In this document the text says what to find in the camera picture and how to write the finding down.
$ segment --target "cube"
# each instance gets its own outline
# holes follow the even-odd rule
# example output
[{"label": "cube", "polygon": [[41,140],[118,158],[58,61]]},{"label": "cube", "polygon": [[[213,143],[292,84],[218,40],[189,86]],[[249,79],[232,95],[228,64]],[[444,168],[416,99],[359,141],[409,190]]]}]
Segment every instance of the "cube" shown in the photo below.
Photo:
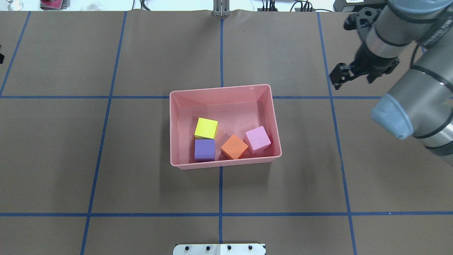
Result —
[{"label": "cube", "polygon": [[196,139],[216,139],[218,122],[207,118],[198,118],[195,129]]},{"label": "cube", "polygon": [[214,139],[195,140],[195,161],[208,162],[216,159],[216,141]]},{"label": "cube", "polygon": [[263,126],[246,132],[244,142],[249,146],[249,151],[252,155],[263,152],[271,144]]},{"label": "cube", "polygon": [[232,135],[221,147],[222,153],[229,159],[240,159],[247,151],[246,145],[239,137]]}]

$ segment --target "pink plastic box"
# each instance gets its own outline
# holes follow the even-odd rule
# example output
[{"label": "pink plastic box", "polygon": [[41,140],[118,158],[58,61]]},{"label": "pink plastic box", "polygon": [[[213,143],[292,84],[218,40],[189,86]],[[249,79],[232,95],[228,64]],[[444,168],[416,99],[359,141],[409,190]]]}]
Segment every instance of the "pink plastic box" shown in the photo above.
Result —
[{"label": "pink plastic box", "polygon": [[[216,160],[196,162],[195,137],[199,117],[218,121]],[[271,145],[260,157],[247,151],[241,159],[227,159],[220,146],[235,134],[264,126]],[[180,169],[222,167],[271,162],[282,155],[272,92],[267,84],[180,90],[170,93],[170,163]]]}]

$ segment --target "white label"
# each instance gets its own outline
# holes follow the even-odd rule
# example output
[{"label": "white label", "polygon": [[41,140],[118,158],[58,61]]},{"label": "white label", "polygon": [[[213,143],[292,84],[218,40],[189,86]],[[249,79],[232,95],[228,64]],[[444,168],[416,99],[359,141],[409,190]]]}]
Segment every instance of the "white label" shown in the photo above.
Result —
[{"label": "white label", "polygon": [[345,6],[345,7],[343,7],[342,12],[350,12],[350,11],[353,11],[354,8],[355,8],[355,6]]}]

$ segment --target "pink cube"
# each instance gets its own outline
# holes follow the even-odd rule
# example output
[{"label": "pink cube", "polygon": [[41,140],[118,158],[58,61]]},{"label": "pink cube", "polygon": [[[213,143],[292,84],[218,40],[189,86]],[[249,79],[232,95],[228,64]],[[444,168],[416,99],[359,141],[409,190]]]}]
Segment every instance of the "pink cube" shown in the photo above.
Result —
[{"label": "pink cube", "polygon": [[244,142],[249,146],[252,155],[262,152],[270,145],[269,137],[263,126],[246,132]]}]

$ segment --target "metal bracket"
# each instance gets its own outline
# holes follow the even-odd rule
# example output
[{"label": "metal bracket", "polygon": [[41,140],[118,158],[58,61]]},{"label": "metal bracket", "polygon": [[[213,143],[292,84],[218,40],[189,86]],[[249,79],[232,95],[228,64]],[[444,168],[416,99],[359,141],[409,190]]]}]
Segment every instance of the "metal bracket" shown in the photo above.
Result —
[{"label": "metal bracket", "polygon": [[266,255],[264,244],[177,245],[173,255]]},{"label": "metal bracket", "polygon": [[214,16],[230,16],[230,0],[214,0]]}]

